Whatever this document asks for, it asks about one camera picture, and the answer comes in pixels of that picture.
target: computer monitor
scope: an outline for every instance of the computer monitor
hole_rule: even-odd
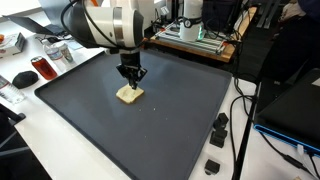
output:
[[[39,0],[39,3],[51,24],[63,28],[60,16],[62,10],[70,3],[70,0]]]

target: black mouse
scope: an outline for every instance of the black mouse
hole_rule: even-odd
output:
[[[21,72],[14,77],[12,84],[18,89],[31,86],[39,80],[38,74],[33,71]]]

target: yellow sponge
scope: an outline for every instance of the yellow sponge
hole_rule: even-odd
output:
[[[144,93],[144,90],[137,87],[136,90],[132,89],[129,84],[120,88],[116,96],[127,104],[133,103],[138,97]]]

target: laptop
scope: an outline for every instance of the laptop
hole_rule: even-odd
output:
[[[254,129],[320,155],[320,70],[314,69],[255,118]]]
[[[19,16],[5,16],[3,15],[4,18],[28,29],[31,32],[37,33],[37,34],[45,34],[45,35],[65,35],[65,31],[61,29],[59,26],[55,25],[48,25],[48,26],[41,26],[34,20],[30,19],[29,17],[19,17]]]

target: black mat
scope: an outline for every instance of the black mat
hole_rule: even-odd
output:
[[[119,55],[99,54],[36,90],[132,179],[187,179],[231,74],[156,52],[141,52],[145,94],[127,105]]]

